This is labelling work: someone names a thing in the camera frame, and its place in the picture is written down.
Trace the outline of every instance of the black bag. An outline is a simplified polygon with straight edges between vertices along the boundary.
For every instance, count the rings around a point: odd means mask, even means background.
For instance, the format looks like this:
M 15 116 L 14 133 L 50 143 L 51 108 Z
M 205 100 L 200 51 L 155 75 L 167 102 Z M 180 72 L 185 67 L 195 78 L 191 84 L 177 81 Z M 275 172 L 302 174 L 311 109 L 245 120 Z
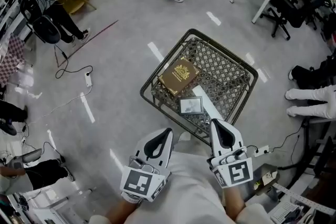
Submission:
M 44 11 L 39 6 L 39 1 L 45 2 L 45 0 L 20 0 L 20 11 L 30 24 L 43 15 Z

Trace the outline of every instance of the white cable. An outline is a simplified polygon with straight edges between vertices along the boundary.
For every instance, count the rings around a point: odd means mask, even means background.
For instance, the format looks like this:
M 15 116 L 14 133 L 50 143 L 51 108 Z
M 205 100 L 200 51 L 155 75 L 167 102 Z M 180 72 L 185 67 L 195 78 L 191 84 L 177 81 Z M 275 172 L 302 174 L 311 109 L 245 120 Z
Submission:
M 62 104 L 62 105 L 60 105 L 60 106 L 54 108 L 54 109 L 51 110 L 48 114 L 39 117 L 36 121 L 30 122 L 30 123 L 28 124 L 28 126 L 30 126 L 30 125 L 33 124 L 33 123 L 38 122 L 40 119 L 42 119 L 42 118 L 44 118 L 44 117 L 46 117 L 46 116 L 52 114 L 56 109 L 58 109 L 58 108 L 60 108 L 60 107 L 62 107 L 62 106 L 64 106 L 64 105 L 67 105 L 67 104 L 70 103 L 72 100 L 77 99 L 77 98 L 80 98 L 80 97 L 82 97 L 82 96 L 87 96 L 87 95 L 91 92 L 91 90 L 92 90 L 92 86 L 90 87 L 90 90 L 88 91 L 88 93 L 86 93 L 86 94 L 84 94 L 84 95 L 77 96 L 77 97 L 75 97 L 75 98 L 72 98 L 69 102 L 67 102 L 67 103 L 65 103 L 65 104 Z

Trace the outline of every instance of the checkered cloth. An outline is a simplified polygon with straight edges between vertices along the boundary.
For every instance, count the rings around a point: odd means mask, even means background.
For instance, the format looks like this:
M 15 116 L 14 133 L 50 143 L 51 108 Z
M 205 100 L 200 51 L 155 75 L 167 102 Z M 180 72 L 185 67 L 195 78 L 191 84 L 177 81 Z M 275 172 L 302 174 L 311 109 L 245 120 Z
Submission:
M 17 71 L 17 66 L 24 63 L 23 47 L 25 43 L 13 34 L 8 41 L 8 51 L 0 63 L 0 83 L 6 85 L 10 76 Z

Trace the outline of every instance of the framed photo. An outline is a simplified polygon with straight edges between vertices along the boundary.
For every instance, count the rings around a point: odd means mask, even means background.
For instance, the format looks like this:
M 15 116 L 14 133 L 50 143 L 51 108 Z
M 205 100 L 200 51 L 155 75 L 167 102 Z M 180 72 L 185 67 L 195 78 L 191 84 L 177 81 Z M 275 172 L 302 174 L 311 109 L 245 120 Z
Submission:
M 201 96 L 179 98 L 180 115 L 203 114 L 203 101 Z

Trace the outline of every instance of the backpack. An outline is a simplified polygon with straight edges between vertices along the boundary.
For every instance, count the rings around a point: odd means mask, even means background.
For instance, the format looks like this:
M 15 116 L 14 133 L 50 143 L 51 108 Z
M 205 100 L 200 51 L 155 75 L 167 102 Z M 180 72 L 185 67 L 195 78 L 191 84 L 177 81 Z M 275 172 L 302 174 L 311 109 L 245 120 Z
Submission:
M 27 20 L 29 24 L 32 24 L 39 17 L 43 15 L 44 10 L 40 7 L 46 0 L 19 0 L 20 1 L 20 11 Z

